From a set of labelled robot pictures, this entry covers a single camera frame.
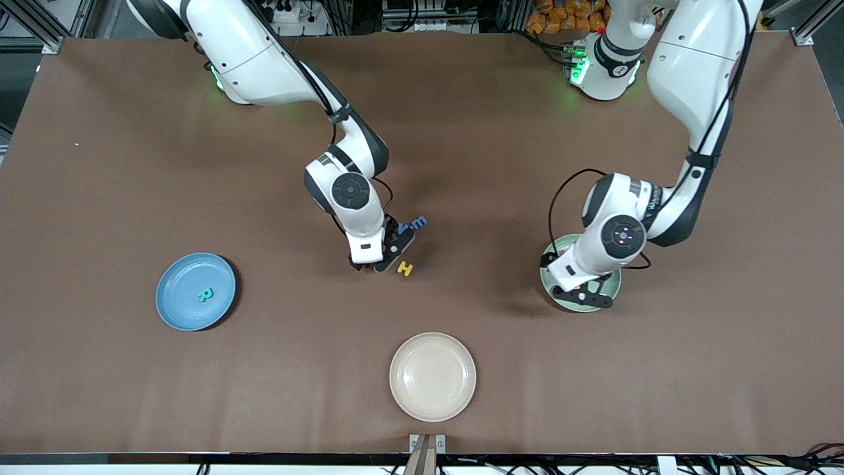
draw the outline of black cable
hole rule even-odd
[[[543,470],[545,473],[547,473],[548,475],[565,475],[565,474],[564,474],[564,473],[560,470],[560,468],[559,468],[559,467],[557,467],[557,464],[556,464],[556,463],[554,463],[554,462],[552,462],[552,461],[547,461],[547,460],[545,460],[545,459],[543,459],[543,458],[540,458],[540,459],[537,461],[537,465],[539,465],[539,467],[540,467],[540,468],[542,468],[542,470]]]
[[[331,22],[331,28],[333,30],[334,36],[339,36],[339,33],[343,33],[343,32],[345,32],[345,34],[347,35],[348,31],[346,31],[346,29],[345,29],[344,22],[337,20],[337,17],[335,16],[335,12],[334,12],[332,6],[331,5],[326,6],[325,3],[322,3],[322,9],[325,10],[326,16],[328,17],[328,21]]]
[[[835,449],[837,447],[844,447],[844,444],[824,444],[824,445],[822,445],[821,447],[819,447],[815,450],[812,450],[810,452],[806,452],[804,457],[817,456],[817,455],[820,455],[820,454],[826,452],[829,449]],[[835,458],[835,457],[838,457],[838,456],[841,456],[841,455],[844,455],[844,454],[838,453],[838,454],[835,454],[832,457],[827,457],[827,458]]]
[[[701,139],[701,144],[698,145],[696,153],[701,153],[701,150],[703,150],[703,146],[706,144],[706,139],[709,138],[709,134],[712,132],[712,129],[715,128],[715,123],[721,115],[721,110],[725,105],[727,105],[727,101],[735,99],[735,91],[739,88],[739,81],[741,80],[742,73],[744,72],[744,65],[747,63],[747,56],[750,53],[750,43],[753,41],[753,34],[756,31],[755,26],[752,30],[750,29],[750,18],[747,13],[747,7],[744,6],[744,2],[742,0],[737,0],[737,2],[741,7],[741,13],[744,17],[744,50],[742,51],[741,58],[738,61],[736,73],[730,81],[730,86],[727,88],[727,93],[724,94],[724,98],[721,100],[721,104],[718,106],[715,115],[712,117],[712,121],[709,122],[709,127],[706,128],[706,132],[703,134],[703,139]]]
[[[583,465],[579,466],[578,468],[575,468],[571,473],[569,473],[569,475],[577,475],[581,470],[583,470],[584,468],[591,465],[594,460],[595,459],[587,458],[587,460],[585,462],[583,462]]]
[[[273,30],[273,27],[267,22],[267,19],[264,18],[263,14],[261,14],[261,12],[257,10],[257,6],[255,6],[255,4],[250,2],[249,0],[243,0],[243,3],[245,3],[246,6],[252,11],[252,14],[254,14],[256,18],[258,18],[258,21],[261,22],[261,25],[263,25],[264,29],[278,42],[279,46],[281,46],[281,48],[286,51],[287,47],[281,41],[281,37],[278,33],[275,32],[275,30]],[[316,93],[316,96],[322,103],[322,107],[325,109],[325,113],[329,116],[333,115],[334,110],[331,107],[331,103],[328,101],[328,98],[325,96],[325,93],[322,92],[322,88],[319,87],[317,82],[314,80],[313,76],[311,76],[311,74],[305,68],[305,65],[302,64],[301,61],[299,61],[299,58],[290,54],[289,51],[287,51],[287,54],[290,56],[290,59],[293,60],[293,63],[296,65],[296,67],[305,77],[305,80]]]
[[[513,468],[511,468],[510,470],[507,471],[507,475],[513,475],[513,473],[515,473],[518,468],[526,468],[533,475],[539,475],[538,473],[536,473],[536,470],[533,470],[531,467],[529,467],[527,465],[516,465],[515,467],[513,467]]]
[[[683,458],[683,457],[677,457],[677,460],[678,460],[681,464],[683,464],[686,468],[688,468],[689,470],[691,470],[691,472],[689,472],[689,471],[687,471],[687,470],[683,470],[682,468],[678,468],[678,469],[677,469],[678,471],[681,471],[681,472],[684,472],[684,473],[690,473],[691,475],[700,475],[700,474],[699,474],[699,473],[695,470],[695,467],[694,467],[694,466],[692,466],[692,464],[691,464],[688,460],[686,460],[685,458]]]
[[[642,258],[642,259],[644,259],[644,260],[645,260],[645,262],[646,262],[646,264],[645,264],[645,265],[626,265],[626,266],[622,267],[622,269],[627,269],[627,270],[645,270],[645,269],[650,268],[650,267],[651,267],[651,260],[650,260],[650,259],[648,259],[648,257],[645,255],[645,253],[639,253],[639,255],[641,256],[641,258]]]
[[[552,225],[552,218],[551,218],[553,213],[554,213],[554,203],[556,203],[557,197],[560,196],[560,193],[562,193],[563,188],[565,188],[565,186],[567,184],[569,184],[571,182],[571,180],[573,180],[576,177],[578,177],[579,175],[582,175],[583,173],[587,173],[587,172],[597,173],[598,175],[601,175],[602,177],[607,176],[606,173],[601,172],[600,170],[596,170],[594,168],[584,168],[584,169],[580,170],[579,172],[576,172],[574,175],[571,175],[570,177],[568,177],[563,182],[563,184],[561,184],[560,187],[557,188],[557,193],[554,193],[554,198],[551,199],[551,206],[548,208],[548,235],[551,236],[551,245],[554,247],[554,254],[556,254],[556,255],[560,255],[560,251],[557,249],[557,243],[555,242],[556,238],[554,237],[554,227]]]
[[[736,459],[738,459],[739,461],[741,461],[744,465],[746,465],[746,466],[750,467],[750,469],[751,469],[751,470],[753,470],[754,472],[759,473],[759,475],[768,475],[767,473],[762,472],[762,470],[761,470],[760,468],[758,468],[758,467],[756,467],[755,465],[753,465],[753,464],[752,464],[749,460],[747,460],[746,458],[739,458],[738,456],[733,456],[733,457],[734,457],[734,458],[736,458]]]
[[[203,50],[203,48],[201,46],[199,46],[199,43],[197,43],[195,41],[193,42],[193,51],[205,56],[206,58],[208,58],[208,56],[205,55],[205,51]],[[206,61],[205,64],[203,64],[203,69],[205,69],[206,71],[211,71],[211,62]]]
[[[551,43],[546,43],[544,41],[541,41],[536,36],[529,35],[528,33],[521,31],[521,30],[506,30],[506,31],[502,31],[501,33],[516,33],[519,36],[521,36],[522,38],[532,42],[534,45],[540,46],[540,47],[543,47],[543,48],[548,48],[550,50],[563,51],[563,49],[564,49],[564,47],[562,47],[562,46],[552,45]]]
[[[380,184],[384,185],[384,188],[386,188],[386,189],[387,189],[387,192],[389,192],[389,193],[390,193],[390,198],[387,200],[387,204],[386,204],[386,205],[384,205],[384,209],[383,209],[383,211],[386,213],[386,212],[387,212],[387,208],[389,208],[389,207],[390,207],[390,204],[392,203],[392,188],[390,188],[390,185],[388,185],[388,184],[384,183],[384,181],[383,181],[383,180],[381,180],[381,179],[380,179],[380,178],[378,178],[378,177],[372,177],[372,179],[373,179],[373,180],[375,180],[375,181],[377,181],[378,183],[380,183]]]
[[[706,459],[709,461],[710,470],[709,472],[711,475],[721,475],[721,464],[718,463],[718,457],[707,456]]]
[[[414,6],[416,7],[416,16],[414,17]],[[398,30],[393,30],[389,26],[382,25],[381,27],[384,30],[390,31],[392,33],[403,33],[407,30],[410,30],[410,27],[416,23],[416,19],[419,18],[419,0],[413,0],[408,5],[408,19],[404,20],[404,25],[402,25]]]
[[[613,467],[618,468],[622,472],[626,472],[628,475],[636,475],[635,473],[633,473],[633,467],[632,466],[630,468],[625,468],[625,467],[622,467],[621,465],[613,464]]]
[[[337,19],[338,25],[343,27],[343,28],[341,28],[341,30],[343,31],[344,35],[350,35],[351,33],[349,31],[349,28],[352,27],[352,24],[348,21],[345,21],[345,19],[343,17],[343,10],[341,9],[343,7],[343,5],[341,5],[339,3],[335,3],[334,7],[337,9],[337,11],[335,13],[339,17],[339,19]]]
[[[345,230],[345,229],[343,229],[343,227],[342,227],[342,226],[340,226],[339,221],[337,221],[337,217],[336,217],[333,213],[331,214],[331,220],[332,220],[332,221],[334,221],[334,226],[336,226],[336,227],[337,227],[337,229],[339,229],[339,230],[340,230],[340,233],[341,233],[341,234],[343,234],[343,235],[345,236],[345,235],[346,235],[346,230]]]
[[[545,54],[545,56],[548,59],[550,59],[552,63],[559,64],[560,66],[568,66],[569,65],[569,63],[563,61],[562,59],[557,59],[556,57],[551,56],[551,53],[549,53],[548,50],[545,49],[545,46],[540,46],[539,49],[542,50],[542,52]]]
[[[734,458],[730,459],[730,463],[733,465],[733,473],[734,475],[744,475],[741,467],[739,467],[738,463],[736,463]]]

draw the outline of cable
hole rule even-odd
[[[384,30],[390,31],[392,33],[403,33],[407,30],[410,30],[410,27],[416,24],[416,20],[419,19],[419,0],[413,0],[412,3],[408,6],[408,19],[404,20],[404,25],[398,30],[393,30],[389,26],[382,25],[381,27]]]
[[[373,180],[375,180],[375,181],[377,181],[378,183],[380,183],[380,184],[384,185],[384,188],[386,188],[386,189],[387,189],[387,191],[390,193],[390,198],[387,200],[387,204],[386,204],[386,205],[384,205],[384,209],[383,209],[383,211],[386,213],[386,212],[387,212],[387,208],[389,208],[389,207],[390,207],[390,204],[392,203],[392,188],[390,188],[390,185],[388,185],[388,184],[384,183],[384,181],[383,181],[383,180],[381,180],[381,179],[380,179],[380,178],[378,178],[378,177],[372,177],[372,179],[373,179]]]
[[[542,50],[545,56],[550,59],[552,63],[559,64],[560,66],[569,66],[569,63],[563,61],[562,59],[557,59],[556,57],[551,56],[551,53],[549,53],[548,50],[545,49],[545,46],[540,46],[539,49]]]
[[[284,43],[281,41],[281,37],[278,33],[276,33],[275,30],[273,30],[273,27],[270,26],[270,24],[267,22],[267,19],[264,18],[261,12],[257,11],[257,6],[255,6],[249,0],[243,0],[243,3],[245,3],[246,7],[252,11],[252,14],[255,15],[256,18],[258,18],[258,21],[261,22],[261,25],[263,25],[264,29],[276,40],[276,42],[278,42],[279,46],[281,46],[281,48],[286,51],[287,47],[284,46]],[[326,115],[332,116],[334,114],[334,110],[331,107],[331,102],[328,101],[328,98],[325,96],[325,93],[322,91],[322,88],[319,87],[319,85],[317,84],[317,81],[313,78],[313,76],[311,76],[311,73],[308,72],[308,70],[305,68],[305,65],[302,64],[302,61],[299,61],[299,58],[293,56],[293,54],[289,51],[287,51],[287,54],[289,55],[290,60],[293,61],[293,64],[295,64],[299,71],[302,73],[302,76],[305,77],[305,81],[307,81],[308,85],[310,85],[311,88],[314,90],[316,97],[319,98],[320,102],[322,103],[322,108],[325,109]],[[331,136],[331,143],[334,144],[334,142],[337,140],[337,124],[332,124],[332,126],[333,133]]]
[[[742,471],[741,467],[739,467],[735,458],[730,458],[730,463],[733,465],[734,475],[744,475],[744,472]]]
[[[536,470],[533,470],[531,467],[529,467],[527,465],[516,465],[515,467],[513,467],[513,468],[511,468],[510,470],[507,471],[507,475],[513,475],[513,473],[515,473],[516,469],[518,469],[518,468],[526,468],[533,475],[539,475],[538,473],[536,473]]]
[[[639,255],[645,260],[645,265],[626,265],[622,267],[622,269],[627,270],[645,270],[651,267],[651,260],[645,255],[645,253],[639,253]]]
[[[683,470],[682,468],[679,468],[679,467],[678,467],[678,468],[677,468],[677,470],[678,470],[679,472],[689,473],[690,475],[700,475],[700,474],[699,474],[699,473],[695,470],[695,467],[694,467],[694,466],[692,466],[692,465],[691,465],[691,463],[690,463],[689,461],[687,461],[685,458],[683,458],[683,457],[678,457],[678,459],[677,459],[677,460],[678,460],[681,464],[683,464],[686,468],[688,468],[689,470],[691,470],[691,472],[690,472],[689,470]]]
[[[556,238],[554,237],[554,228],[553,228],[552,221],[551,221],[551,216],[554,213],[554,203],[557,202],[557,197],[560,196],[560,193],[562,193],[563,188],[565,188],[565,186],[567,184],[569,184],[571,182],[571,180],[573,180],[577,176],[582,175],[583,173],[587,173],[587,172],[597,173],[598,175],[601,175],[602,177],[607,176],[606,173],[601,172],[600,170],[596,170],[594,168],[584,168],[584,169],[580,170],[579,172],[576,172],[574,175],[571,175],[570,177],[568,177],[563,182],[563,184],[561,184],[560,187],[557,188],[557,193],[554,193],[554,198],[551,199],[551,206],[548,208],[548,234],[549,234],[549,236],[551,236],[551,245],[554,247],[554,254],[556,254],[556,255],[560,255],[560,251],[557,249]]]
[[[563,51],[565,49],[562,46],[552,45],[551,43],[546,43],[544,41],[541,41],[538,37],[531,36],[528,33],[521,31],[521,30],[507,30],[507,31],[502,31],[501,33],[516,33],[519,36],[521,36],[522,38],[532,42],[534,45],[540,46],[542,48],[548,48],[550,50],[555,50],[555,51]]]
[[[709,134],[711,133],[712,129],[715,128],[715,122],[717,122],[718,117],[721,116],[721,110],[723,110],[724,106],[727,104],[727,101],[735,99],[736,90],[738,90],[739,88],[739,81],[741,80],[741,75],[744,72],[744,65],[747,63],[747,56],[750,53],[750,43],[753,41],[753,34],[756,32],[755,26],[753,30],[750,29],[750,19],[747,13],[747,7],[744,6],[744,1],[736,1],[741,7],[741,13],[744,17],[744,50],[742,51],[741,58],[738,61],[736,73],[733,76],[733,79],[730,81],[730,86],[727,88],[727,93],[724,94],[724,98],[721,100],[721,105],[718,106],[718,109],[715,112],[715,116],[712,117],[712,121],[709,122],[709,127],[706,128],[706,132],[703,134],[701,144],[697,147],[696,153],[698,154],[700,154],[701,150],[703,150],[703,146],[706,144],[706,140],[709,138]]]
[[[738,456],[733,456],[733,458],[738,460],[738,461],[741,461],[744,465],[750,467],[751,470],[753,470],[756,473],[759,473],[759,475],[768,475],[767,473],[762,472],[762,470],[760,468],[758,468],[758,467],[754,466],[752,463],[750,463],[750,461],[748,461],[747,459],[743,459],[743,458],[740,458]]]
[[[339,221],[337,221],[337,217],[336,217],[333,213],[331,214],[331,219],[332,219],[332,221],[334,221],[334,226],[336,226],[336,227],[337,227],[337,229],[339,229],[339,230],[340,230],[340,233],[341,233],[341,234],[343,234],[343,235],[345,236],[345,235],[346,235],[346,230],[345,230],[345,229],[343,229],[343,227],[342,227],[342,226],[340,226]]]
[[[837,447],[844,447],[844,444],[823,444],[821,447],[819,447],[815,450],[812,450],[810,452],[807,452],[806,455],[804,455],[804,457],[818,456],[819,454],[822,454],[829,449],[835,449]],[[842,455],[844,455],[844,450],[839,450],[837,454],[833,455],[832,457],[826,457],[826,458],[835,458],[835,457],[842,456]]]
[[[334,12],[333,8],[326,7],[325,3],[322,4],[322,7],[323,9],[325,9],[326,15],[328,15],[328,20],[331,21],[331,27],[334,29],[333,34],[335,36],[339,36],[338,32],[342,32],[345,35],[348,35],[349,31],[346,30],[346,22],[342,21],[343,15],[339,15],[341,17],[341,20],[338,20],[337,15],[335,15],[336,12]]]

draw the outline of table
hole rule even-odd
[[[319,106],[237,106],[179,41],[71,40],[45,57],[0,171],[0,450],[799,453],[844,439],[844,134],[818,64],[760,32],[697,229],[649,246],[615,306],[568,314],[538,262],[551,195],[597,167],[671,185],[682,126],[640,79],[567,87],[510,35],[302,39],[391,147],[395,272],[357,273],[302,186]],[[592,180],[555,213],[579,232]],[[181,333],[155,312],[167,266],[206,251],[235,312]],[[479,370],[458,417],[421,423],[387,382],[441,331]]]

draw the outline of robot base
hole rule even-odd
[[[568,236],[558,237],[555,240],[557,244],[557,249],[559,251],[565,252],[571,245],[580,237],[580,234],[569,234]],[[545,248],[545,253],[553,253],[554,247],[551,244]],[[586,314],[589,312],[597,312],[601,308],[593,307],[590,305],[581,305],[579,303],[567,302],[566,300],[560,300],[555,298],[554,296],[554,288],[557,287],[559,289],[558,284],[554,281],[554,278],[551,277],[551,273],[548,269],[544,267],[539,267],[539,277],[542,279],[542,285],[545,287],[545,291],[548,293],[549,297],[551,297],[558,305],[572,312],[579,312],[582,314]],[[599,283],[596,281],[589,281],[586,284],[591,292],[596,292],[599,287]],[[612,274],[609,275],[609,278],[603,282],[603,285],[600,286],[600,293],[601,295],[606,295],[610,298],[616,298],[619,295],[619,290],[621,289],[621,269],[613,271]]]
[[[618,78],[610,77],[607,70],[592,57],[595,51],[595,41],[600,37],[601,35],[598,33],[590,33],[586,38],[575,41],[574,46],[582,47],[587,54],[580,66],[576,66],[568,72],[569,81],[571,85],[582,90],[583,94],[593,99],[612,101],[621,97],[636,80],[636,71],[639,69],[641,61],[637,61],[636,65],[626,74]]]

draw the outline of blue plate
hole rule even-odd
[[[164,323],[183,331],[208,328],[235,300],[235,272],[216,254],[189,254],[161,276],[155,308]]]

